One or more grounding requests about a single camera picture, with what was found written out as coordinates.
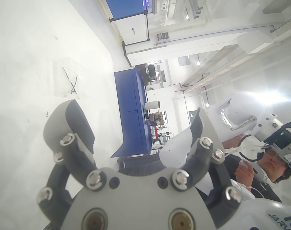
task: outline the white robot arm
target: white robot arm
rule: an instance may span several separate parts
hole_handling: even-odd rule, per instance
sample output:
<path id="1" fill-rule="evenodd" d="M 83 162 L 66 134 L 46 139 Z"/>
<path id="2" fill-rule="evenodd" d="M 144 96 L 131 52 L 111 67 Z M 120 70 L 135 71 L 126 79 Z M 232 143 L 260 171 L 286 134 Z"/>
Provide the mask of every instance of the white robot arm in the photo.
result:
<path id="1" fill-rule="evenodd" d="M 268 143 L 279 156 L 291 166 L 291 133 L 286 129 L 291 122 L 283 125 L 270 106 L 260 101 L 261 96 L 252 92 L 237 92 L 231 98 L 214 104 L 207 110 L 220 141 L 226 141 L 243 132 L 251 131 L 259 141 Z M 187 142 L 178 143 L 185 138 Z M 160 152 L 160 159 L 167 167 L 184 164 L 191 142 L 191 131 L 186 129 L 167 142 Z"/>

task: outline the pipe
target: pipe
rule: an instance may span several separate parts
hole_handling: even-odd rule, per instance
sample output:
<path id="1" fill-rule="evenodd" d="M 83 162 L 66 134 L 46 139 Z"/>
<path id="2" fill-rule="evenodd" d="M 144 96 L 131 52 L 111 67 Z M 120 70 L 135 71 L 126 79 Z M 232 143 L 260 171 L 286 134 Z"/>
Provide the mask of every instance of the pipe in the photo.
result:
<path id="1" fill-rule="evenodd" d="M 173 85 L 178 85 L 178 84 L 180 85 L 181 88 L 186 88 L 186 87 L 193 86 L 193 85 L 185 85 L 185 86 L 182 86 L 180 83 L 176 83 L 176 84 L 170 84 L 168 87 L 173 86 Z"/>
<path id="2" fill-rule="evenodd" d="M 174 40 L 170 40 L 170 41 L 166 41 L 166 42 L 157 43 L 155 45 L 157 46 L 157 45 L 160 45 L 160 44 L 165 44 L 165 43 L 184 40 L 184 39 L 189 39 L 189 38 L 196 38 L 196 37 L 202 37 L 202 36 L 218 34 L 218 33 L 225 33 L 225 32 L 233 32 L 233 31 L 240 31 L 240 30 L 247 30 L 247 29 L 255 29 L 255 28 L 261 28 L 261 27 L 273 27 L 274 30 L 275 30 L 274 25 L 253 26 L 253 27 L 246 27 L 246 28 L 241 28 L 241 29 L 233 29 L 233 30 L 227 30 L 227 31 L 221 31 L 221 32 L 213 32 L 213 33 L 201 34 L 201 35 L 196 35 L 196 36 L 186 37 L 186 38 L 181 38 L 181 39 L 174 39 Z"/>
<path id="3" fill-rule="evenodd" d="M 184 100 L 185 100 L 185 106 L 186 106 L 186 111 L 187 111 L 187 117 L 188 117 L 189 125 L 191 125 L 184 91 L 183 91 L 183 95 L 184 95 Z"/>
<path id="4" fill-rule="evenodd" d="M 207 96 L 207 91 L 205 91 L 205 94 L 206 94 L 207 103 L 209 104 L 208 96 Z"/>
<path id="5" fill-rule="evenodd" d="M 291 19 L 289 19 L 286 23 L 282 24 L 279 28 L 271 30 L 270 33 L 273 33 L 275 31 L 277 31 L 278 29 L 280 29 L 282 26 L 284 26 L 285 24 L 287 24 Z"/>

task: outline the cable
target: cable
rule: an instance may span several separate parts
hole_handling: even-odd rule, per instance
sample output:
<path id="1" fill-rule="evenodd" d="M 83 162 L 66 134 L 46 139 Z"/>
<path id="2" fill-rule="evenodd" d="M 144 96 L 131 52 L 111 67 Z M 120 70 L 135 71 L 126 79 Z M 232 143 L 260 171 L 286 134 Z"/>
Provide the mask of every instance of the cable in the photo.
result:
<path id="1" fill-rule="evenodd" d="M 246 188 L 256 190 L 259 194 L 261 194 L 261 196 L 262 196 L 263 198 L 265 198 L 265 197 L 263 196 L 263 194 L 262 194 L 258 189 L 254 188 L 254 187 L 251 187 L 251 186 L 250 186 L 250 187 L 246 187 Z"/>
<path id="2" fill-rule="evenodd" d="M 236 149 L 231 151 L 231 152 L 229 152 L 229 153 L 227 153 L 225 155 L 225 157 L 227 157 L 228 155 L 230 155 L 230 154 L 232 154 L 234 152 L 237 152 L 238 148 L 240 147 L 241 143 L 245 140 L 245 138 L 250 137 L 250 136 L 251 136 L 251 134 L 248 134 L 248 135 L 245 135 L 244 137 L 242 137 L 242 139 L 238 142 L 238 146 L 236 147 Z"/>

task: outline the white panel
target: white panel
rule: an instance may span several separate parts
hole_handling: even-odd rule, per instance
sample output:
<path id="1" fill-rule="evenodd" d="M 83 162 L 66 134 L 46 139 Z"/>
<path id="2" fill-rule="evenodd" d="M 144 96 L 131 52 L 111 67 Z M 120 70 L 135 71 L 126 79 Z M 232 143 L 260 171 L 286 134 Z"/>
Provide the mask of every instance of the white panel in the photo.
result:
<path id="1" fill-rule="evenodd" d="M 115 21 L 126 45 L 147 40 L 144 14 Z"/>

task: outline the table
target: table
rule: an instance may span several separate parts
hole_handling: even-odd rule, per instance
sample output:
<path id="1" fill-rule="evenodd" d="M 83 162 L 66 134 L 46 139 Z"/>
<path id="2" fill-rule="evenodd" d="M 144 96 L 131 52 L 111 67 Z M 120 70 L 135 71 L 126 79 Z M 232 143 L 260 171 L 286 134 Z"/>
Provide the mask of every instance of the table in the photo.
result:
<path id="1" fill-rule="evenodd" d="M 113 157 L 147 154 L 151 152 L 151 128 L 146 122 L 145 88 L 139 69 L 115 73 L 123 144 Z"/>

